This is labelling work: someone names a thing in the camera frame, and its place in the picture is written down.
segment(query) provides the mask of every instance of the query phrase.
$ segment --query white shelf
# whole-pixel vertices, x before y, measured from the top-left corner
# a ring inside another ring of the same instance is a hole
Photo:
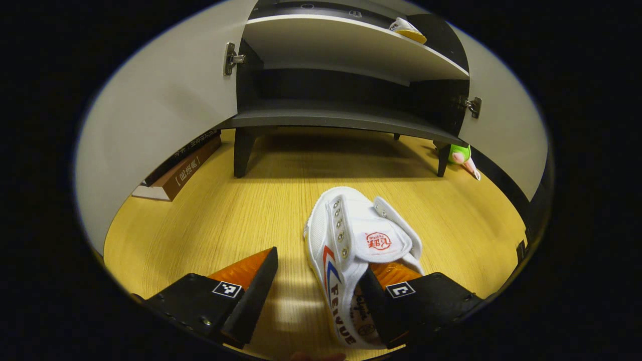
[[[243,38],[265,69],[335,70],[402,85],[469,78],[466,70],[434,49],[390,30],[340,17],[262,17],[247,22]]]

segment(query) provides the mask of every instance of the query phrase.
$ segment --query book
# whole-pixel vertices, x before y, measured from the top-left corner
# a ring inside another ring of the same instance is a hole
[[[201,165],[221,146],[221,137],[214,139],[183,158],[167,173],[158,178],[151,186],[138,186],[132,192],[133,197],[172,201],[183,189],[185,183],[194,175]]]
[[[220,135],[221,130],[210,129],[200,136],[194,138],[191,142],[186,144],[181,149],[177,150],[176,153],[174,153],[171,157],[167,158],[163,163],[161,163],[160,166],[158,166],[141,182],[141,185],[151,186],[155,181],[157,181],[160,177],[162,177],[165,173],[172,169],[172,167],[176,166],[186,156],[194,152],[210,139]]]

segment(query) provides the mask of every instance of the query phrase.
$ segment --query green object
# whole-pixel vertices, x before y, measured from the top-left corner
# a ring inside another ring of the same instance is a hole
[[[459,164],[456,163],[455,160],[453,159],[453,153],[455,152],[460,152],[461,154],[464,155],[464,163],[471,158],[471,146],[468,145],[468,148],[464,148],[462,146],[458,145],[451,145],[450,146],[450,154],[448,155],[448,162],[453,163],[453,164]]]

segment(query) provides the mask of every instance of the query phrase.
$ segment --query brown book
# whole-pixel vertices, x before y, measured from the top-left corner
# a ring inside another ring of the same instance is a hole
[[[217,136],[204,146],[176,164],[172,169],[158,178],[151,186],[138,186],[132,193],[133,197],[150,198],[172,201],[194,175],[201,164],[221,146],[221,137]]]

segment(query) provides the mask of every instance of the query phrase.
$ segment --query book spine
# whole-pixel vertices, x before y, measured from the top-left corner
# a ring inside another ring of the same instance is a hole
[[[191,142],[189,142],[189,144],[176,151],[176,153],[174,153],[171,157],[161,163],[160,166],[158,166],[145,178],[145,180],[141,182],[141,185],[151,186],[155,181],[158,180],[158,178],[161,178],[165,173],[176,166],[176,164],[180,163],[181,160],[185,159],[186,156],[194,152],[198,147],[207,143],[214,137],[219,136],[220,134],[220,130],[210,129],[197,138],[193,139]]]
[[[171,175],[170,180],[162,186],[170,201],[174,200],[179,191],[185,186],[185,183],[194,175],[194,172],[201,167],[203,162],[205,162],[219,146],[221,146],[221,137],[210,141],[201,147],[201,149],[192,153],[187,162],[176,169],[174,174]]]

